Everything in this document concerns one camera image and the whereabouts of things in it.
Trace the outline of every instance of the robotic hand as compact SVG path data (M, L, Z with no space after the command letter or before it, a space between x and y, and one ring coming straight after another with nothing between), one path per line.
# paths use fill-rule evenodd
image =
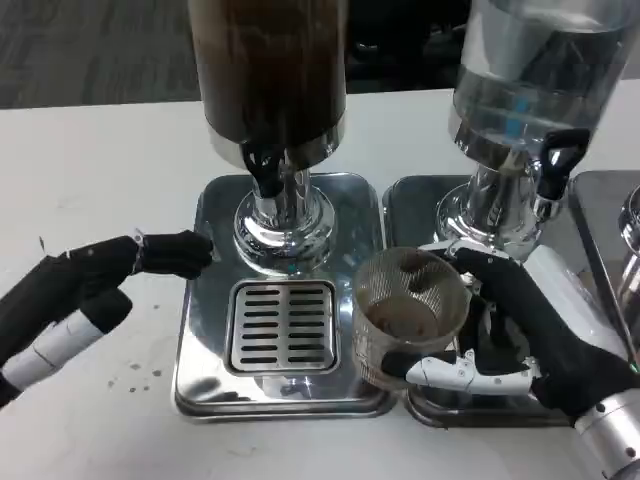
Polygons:
M529 342L524 363L483 369L473 349L426 358L389 353L383 370L410 383L484 395L527 395L565 413L606 478L640 467L640 376L627 350L562 259L539 246L526 262L467 241L422 247L474 278ZM475 297L472 315L483 314Z
M117 327L133 305L118 289L140 272L197 278L213 244L184 231L118 237L46 256L0 299L0 408Z

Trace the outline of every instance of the drip tray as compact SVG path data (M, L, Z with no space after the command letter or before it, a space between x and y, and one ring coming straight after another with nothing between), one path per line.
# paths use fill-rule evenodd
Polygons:
M353 277L383 246L378 198L357 175L311 183L333 204L336 243L324 264L293 276L258 272L238 254L233 218L250 176L217 178L200 197L195 230L213 240L213 263L187 284L173 383L189 419L374 416L393 406L351 359Z
M246 283L235 292L229 367L251 375L318 374L337 363L333 288Z

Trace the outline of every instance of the drink dispenser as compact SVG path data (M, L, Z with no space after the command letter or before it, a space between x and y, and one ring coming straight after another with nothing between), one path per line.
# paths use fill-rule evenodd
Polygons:
M474 0L449 130L479 168L441 202L441 237L526 256L586 153L633 47L639 6Z
M239 249L260 268L312 268L330 250L334 212L308 169L343 135L347 2L190 0L189 12L213 146L254 178Z

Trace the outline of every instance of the glass cup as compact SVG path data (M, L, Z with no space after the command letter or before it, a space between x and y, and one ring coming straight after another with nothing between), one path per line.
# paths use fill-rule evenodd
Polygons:
M354 283L353 355L362 377L385 389L408 386L385 374L389 352L444 350L467 319L471 294L447 262L416 248L392 248L369 259Z

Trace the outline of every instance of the dark liquid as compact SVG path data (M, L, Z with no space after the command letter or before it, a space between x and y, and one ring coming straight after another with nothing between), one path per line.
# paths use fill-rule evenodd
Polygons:
M298 146L345 109L344 0L190 0L207 119L236 143Z
M424 342L438 336L438 322L431 309L411 297L391 297L371 305L369 321L400 340Z

